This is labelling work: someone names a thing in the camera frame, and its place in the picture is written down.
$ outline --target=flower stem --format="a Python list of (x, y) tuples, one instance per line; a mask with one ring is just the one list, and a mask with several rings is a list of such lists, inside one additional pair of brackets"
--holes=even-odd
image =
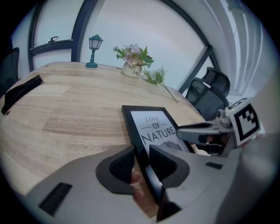
[(168, 88), (167, 88), (166, 85), (164, 84), (164, 82), (160, 83), (160, 85), (161, 85), (164, 89), (166, 89), (166, 90), (168, 91), (168, 93), (170, 93), (170, 95), (173, 97), (173, 99), (175, 99), (174, 96), (172, 95), (172, 93), (168, 90)]

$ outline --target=office chair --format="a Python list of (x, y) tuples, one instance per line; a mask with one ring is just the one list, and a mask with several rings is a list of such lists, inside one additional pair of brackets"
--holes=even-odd
[(214, 120), (219, 109), (228, 107), (226, 97), (215, 87), (209, 86), (199, 78), (192, 80), (186, 99), (206, 121)]
[(0, 63), (0, 98), (18, 81), (19, 48), (9, 51)]
[(228, 77), (217, 69), (207, 67), (206, 74), (202, 77), (208, 85), (218, 89), (225, 97), (228, 96), (231, 83)]

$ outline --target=wooden table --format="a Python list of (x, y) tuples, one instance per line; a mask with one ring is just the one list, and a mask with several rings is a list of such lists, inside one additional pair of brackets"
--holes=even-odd
[[(74, 159), (130, 145), (122, 105), (165, 107), (178, 125), (203, 121), (176, 90), (178, 103), (161, 86), (121, 74), (112, 66), (51, 63), (13, 87), (40, 75), (43, 83), (0, 116), (0, 159), (12, 188), (25, 195), (39, 181)], [(156, 215), (144, 180), (144, 211)]]

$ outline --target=lamp shade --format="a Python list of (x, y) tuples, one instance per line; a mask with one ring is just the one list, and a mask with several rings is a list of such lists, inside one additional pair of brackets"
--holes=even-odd
[(102, 44), (103, 40), (101, 37), (97, 34), (95, 36), (92, 36), (89, 38), (89, 48), (91, 50), (98, 50), (100, 45)]

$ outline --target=green leaf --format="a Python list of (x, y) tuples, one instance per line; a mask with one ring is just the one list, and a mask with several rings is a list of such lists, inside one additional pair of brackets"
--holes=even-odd
[(154, 62), (154, 60), (152, 60), (152, 59), (149, 58), (149, 57), (145, 57), (145, 58), (144, 58), (144, 61), (147, 62), (148, 64), (151, 64), (151, 63)]
[(147, 50), (147, 47), (146, 47), (145, 50), (141, 54), (141, 59), (143, 60), (144, 58), (146, 58), (147, 54), (148, 54), (148, 50)]

